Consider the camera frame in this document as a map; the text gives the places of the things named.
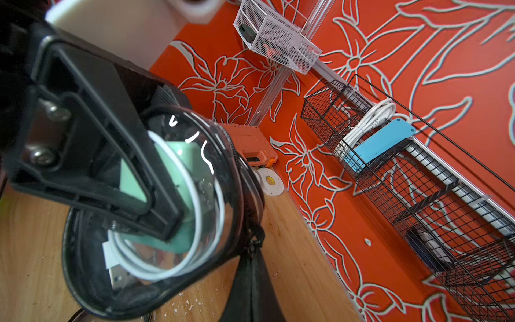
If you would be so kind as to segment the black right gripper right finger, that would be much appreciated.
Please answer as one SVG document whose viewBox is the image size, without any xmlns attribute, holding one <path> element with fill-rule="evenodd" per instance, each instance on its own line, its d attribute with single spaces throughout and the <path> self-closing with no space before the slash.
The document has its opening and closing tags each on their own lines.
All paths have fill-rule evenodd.
<svg viewBox="0 0 515 322">
<path fill-rule="evenodd" d="M 260 248 L 240 256 L 221 321 L 285 321 Z"/>
</svg>

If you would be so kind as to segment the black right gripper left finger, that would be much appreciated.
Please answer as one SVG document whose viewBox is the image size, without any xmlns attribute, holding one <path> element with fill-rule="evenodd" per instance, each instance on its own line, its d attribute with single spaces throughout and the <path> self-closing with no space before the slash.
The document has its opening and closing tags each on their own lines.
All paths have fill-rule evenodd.
<svg viewBox="0 0 515 322">
<path fill-rule="evenodd" d="M 19 191 L 169 239 L 185 215 L 146 119 L 160 79 L 55 37 L 1 43 L 1 158 Z M 125 161 L 146 200 L 119 190 Z"/>
</svg>

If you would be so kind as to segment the teal wall charger plug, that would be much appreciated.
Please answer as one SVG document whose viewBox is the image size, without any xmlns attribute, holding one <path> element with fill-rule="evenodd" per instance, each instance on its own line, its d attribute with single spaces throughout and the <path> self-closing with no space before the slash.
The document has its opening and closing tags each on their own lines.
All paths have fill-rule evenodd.
<svg viewBox="0 0 515 322">
<path fill-rule="evenodd" d="M 175 152 L 188 170 L 198 192 L 203 215 L 203 230 L 197 247 L 197 256 L 200 256 L 206 252 L 214 235 L 213 226 L 216 219 L 211 214 L 215 207 L 213 174 L 210 166 L 201 157 L 201 146 L 198 143 L 168 142 L 167 145 L 169 149 Z M 186 206 L 182 223 L 176 231 L 176 235 L 167 242 L 143 234 L 120 233 L 120 237 L 133 244 L 141 244 L 173 254 L 186 254 L 193 244 L 196 228 L 196 217 L 190 191 L 177 165 L 175 165 L 162 147 L 158 144 L 155 147 Z M 121 161 L 119 190 L 140 201 L 146 200 L 146 196 L 138 185 L 138 181 L 136 181 L 131 170 L 123 160 Z"/>
</svg>

